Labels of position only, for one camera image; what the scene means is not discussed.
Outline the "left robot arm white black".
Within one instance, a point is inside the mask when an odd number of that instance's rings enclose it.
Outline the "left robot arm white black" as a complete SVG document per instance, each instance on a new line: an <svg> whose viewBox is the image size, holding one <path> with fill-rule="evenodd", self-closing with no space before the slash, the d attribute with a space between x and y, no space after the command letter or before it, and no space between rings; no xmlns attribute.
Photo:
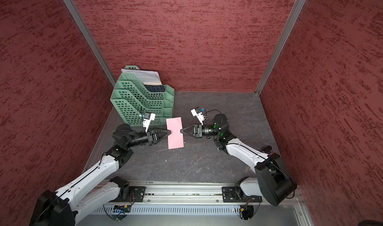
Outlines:
<svg viewBox="0 0 383 226"><path fill-rule="evenodd" d="M39 196L30 225L75 226L110 201L135 202L129 182L121 177L112 178L98 190L95 187L128 162L133 155L132 147L157 144L170 134L171 131L160 128L136 132L128 124L118 126L112 134L113 146L95 165L56 191L47 190Z"/></svg>

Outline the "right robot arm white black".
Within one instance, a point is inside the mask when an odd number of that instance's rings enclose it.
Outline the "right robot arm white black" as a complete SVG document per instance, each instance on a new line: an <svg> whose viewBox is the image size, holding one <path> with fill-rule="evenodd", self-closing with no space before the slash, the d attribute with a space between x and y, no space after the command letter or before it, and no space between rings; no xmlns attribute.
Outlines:
<svg viewBox="0 0 383 226"><path fill-rule="evenodd" d="M258 151L243 143L229 130L226 115L217 114L210 125L201 122L180 132L194 138L212 138L218 150L239 159L254 172L255 178L242 178L235 184L231 195L224 198L246 203L263 197L269 204L278 206L295 193L297 183L281 156L270 146Z"/></svg>

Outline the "pink square paper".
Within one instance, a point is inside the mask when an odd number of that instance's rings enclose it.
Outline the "pink square paper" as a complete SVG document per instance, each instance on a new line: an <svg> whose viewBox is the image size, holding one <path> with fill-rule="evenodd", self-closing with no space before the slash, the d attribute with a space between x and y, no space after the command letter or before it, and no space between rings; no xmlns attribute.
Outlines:
<svg viewBox="0 0 383 226"><path fill-rule="evenodd" d="M182 119L180 117L166 119L167 129L171 132L168 136L168 149L178 149L184 147L184 135Z"/></svg>

